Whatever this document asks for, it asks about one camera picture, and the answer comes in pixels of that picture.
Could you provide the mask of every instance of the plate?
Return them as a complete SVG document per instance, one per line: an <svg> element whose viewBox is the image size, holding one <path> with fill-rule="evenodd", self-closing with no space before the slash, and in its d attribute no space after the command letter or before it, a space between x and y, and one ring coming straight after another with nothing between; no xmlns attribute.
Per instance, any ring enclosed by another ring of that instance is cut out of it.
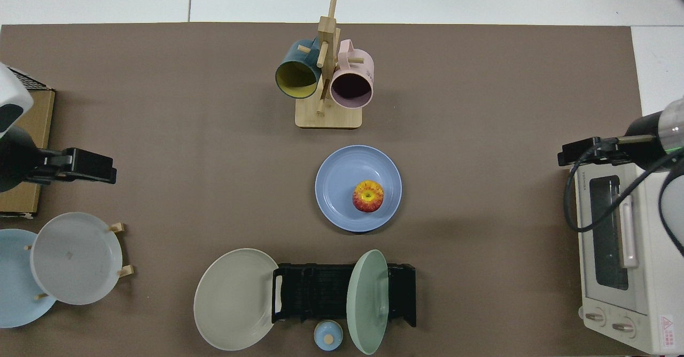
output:
<svg viewBox="0 0 684 357"><path fill-rule="evenodd" d="M347 290L349 337L362 353L373 354L378 350L388 315L387 261L379 250L371 250L354 265Z"/></svg>
<svg viewBox="0 0 684 357"><path fill-rule="evenodd" d="M0 328L15 328L36 321L55 303L53 297L34 299L43 293L31 273L32 245L36 233L0 230Z"/></svg>
<svg viewBox="0 0 684 357"><path fill-rule="evenodd" d="M352 193L359 182L374 180L383 187L383 205L373 213L359 211ZM316 201L323 215L350 232L367 232L384 225L401 201L401 177L394 162L381 150L351 145L332 153L318 169Z"/></svg>
<svg viewBox="0 0 684 357"><path fill-rule="evenodd" d="M271 330L271 287L276 262L256 249L222 255L207 269L195 292L195 325L221 350L242 350Z"/></svg>
<svg viewBox="0 0 684 357"><path fill-rule="evenodd" d="M86 213L56 216L38 233L31 270L41 289L72 305L104 298L119 279L122 255L116 235Z"/></svg>

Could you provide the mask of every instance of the black cable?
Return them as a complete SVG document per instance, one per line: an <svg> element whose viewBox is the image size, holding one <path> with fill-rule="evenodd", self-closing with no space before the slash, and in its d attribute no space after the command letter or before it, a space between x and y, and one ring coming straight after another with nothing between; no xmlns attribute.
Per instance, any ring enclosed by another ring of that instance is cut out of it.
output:
<svg viewBox="0 0 684 357"><path fill-rule="evenodd" d="M572 215L572 213L571 213L572 204L570 201L570 189L572 187L572 180L574 179L574 174L577 172L577 168L579 168L579 166L582 164L582 162L584 162L589 157L589 155L591 155L592 152L594 152L594 150L600 148L602 145L604 145L606 143L609 143L609 144L618 143L618 138L604 139L601 142L599 142L599 143L593 145L592 147L588 148L587 151L584 152L581 155L581 157L579 157L577 162L575 162L574 165L572 165L572 169L570 170L570 175L568 177L568 181L565 183L565 191L563 193L563 213L565 215L565 221L572 230L574 230L578 233L588 232L589 230L598 226L599 223L603 222L604 219L608 218L613 213L613 211L615 211L616 208L618 208L618 206L620 206L620 204L625 200L625 198L629 194L631 194L631 192L634 191L634 189L636 189L637 186L639 186L639 184L641 184L641 182L643 182L643 180L646 179L646 177L650 176L650 174L653 174L657 169L662 167L662 165L664 165L666 162L668 162L669 160L675 159L675 158L681 159L679 157L684 157L684 148L680 148L680 149L677 149L674 152L671 152L670 154L660 158L659 160L655 161L653 166L650 167L650 169L648 169L647 171L643 172L642 175L637 177L625 189L625 191L623 191L623 193L621 193L620 196L618 196L618 199L616 199L610 206L608 206L606 211L604 211L603 214L601 214L601 216L599 216L598 219L595 219L588 226L580 228L572 221L572 216L571 216Z"/></svg>

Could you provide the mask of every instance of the teal mug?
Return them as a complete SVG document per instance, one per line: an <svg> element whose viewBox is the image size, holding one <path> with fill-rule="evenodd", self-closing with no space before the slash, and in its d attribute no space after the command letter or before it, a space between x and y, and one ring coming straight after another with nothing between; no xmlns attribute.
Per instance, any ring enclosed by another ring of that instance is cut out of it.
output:
<svg viewBox="0 0 684 357"><path fill-rule="evenodd" d="M321 69L316 66L319 52L318 38L296 41L276 70L278 88L297 99L311 96L321 77Z"/></svg>

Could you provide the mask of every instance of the blue plate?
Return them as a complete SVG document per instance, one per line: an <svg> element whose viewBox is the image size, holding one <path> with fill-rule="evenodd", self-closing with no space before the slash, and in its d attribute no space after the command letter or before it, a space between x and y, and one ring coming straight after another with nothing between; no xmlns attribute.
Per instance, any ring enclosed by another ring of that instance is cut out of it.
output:
<svg viewBox="0 0 684 357"><path fill-rule="evenodd" d="M383 205L373 213L359 211L352 193L359 182L374 180L383 187ZM330 222L350 232L367 232L384 225L401 201L401 177L394 162L381 150L352 145L332 153L316 175L316 200Z"/></svg>
<svg viewBox="0 0 684 357"><path fill-rule="evenodd" d="M37 234L19 229L0 230L0 328L15 328L36 321L55 299L35 299L43 293L31 272L31 251Z"/></svg>

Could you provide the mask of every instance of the oven handle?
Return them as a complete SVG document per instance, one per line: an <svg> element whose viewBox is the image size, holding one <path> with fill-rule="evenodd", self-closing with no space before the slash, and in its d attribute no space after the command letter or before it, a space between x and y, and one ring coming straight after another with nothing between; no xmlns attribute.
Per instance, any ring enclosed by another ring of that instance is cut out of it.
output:
<svg viewBox="0 0 684 357"><path fill-rule="evenodd" d="M620 204L620 244L623 267L633 269L639 267L636 244L634 241L634 216L632 214L632 196L627 196Z"/></svg>

